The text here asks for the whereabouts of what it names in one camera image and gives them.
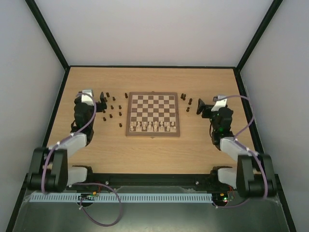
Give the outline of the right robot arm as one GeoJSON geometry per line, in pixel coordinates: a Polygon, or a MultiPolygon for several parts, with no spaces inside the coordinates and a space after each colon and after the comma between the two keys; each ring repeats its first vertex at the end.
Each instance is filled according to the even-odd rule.
{"type": "Polygon", "coordinates": [[[215,189],[230,185],[246,199],[274,197],[278,188],[271,156],[253,151],[238,140],[245,128],[236,134],[232,132],[234,112],[227,106],[229,98],[225,95],[215,96],[213,105],[205,104],[202,99],[198,100],[197,114],[210,120],[212,144],[237,162],[235,169],[219,168],[211,176],[211,185],[215,189]]]}

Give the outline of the wooden chess board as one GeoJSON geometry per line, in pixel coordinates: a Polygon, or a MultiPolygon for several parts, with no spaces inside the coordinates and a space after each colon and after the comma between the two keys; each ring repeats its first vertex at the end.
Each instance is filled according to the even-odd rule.
{"type": "Polygon", "coordinates": [[[127,137],[180,137],[180,120],[178,94],[176,92],[130,92],[128,95],[128,108],[126,119],[127,137]],[[143,122],[158,122],[158,129],[154,131],[142,131],[143,122]],[[176,132],[165,131],[160,122],[176,123],[176,132]],[[137,122],[140,122],[141,131],[136,131],[137,122]]]}

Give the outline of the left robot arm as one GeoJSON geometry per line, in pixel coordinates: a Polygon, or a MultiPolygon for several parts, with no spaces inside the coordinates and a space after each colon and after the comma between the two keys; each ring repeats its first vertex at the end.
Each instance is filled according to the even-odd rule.
{"type": "Polygon", "coordinates": [[[96,113],[107,109],[103,92],[99,99],[99,102],[94,100],[91,89],[77,94],[70,134],[54,145],[34,149],[27,176],[28,189],[42,193],[63,192],[68,186],[86,181],[91,168],[69,167],[68,158],[92,141],[96,113]]]}

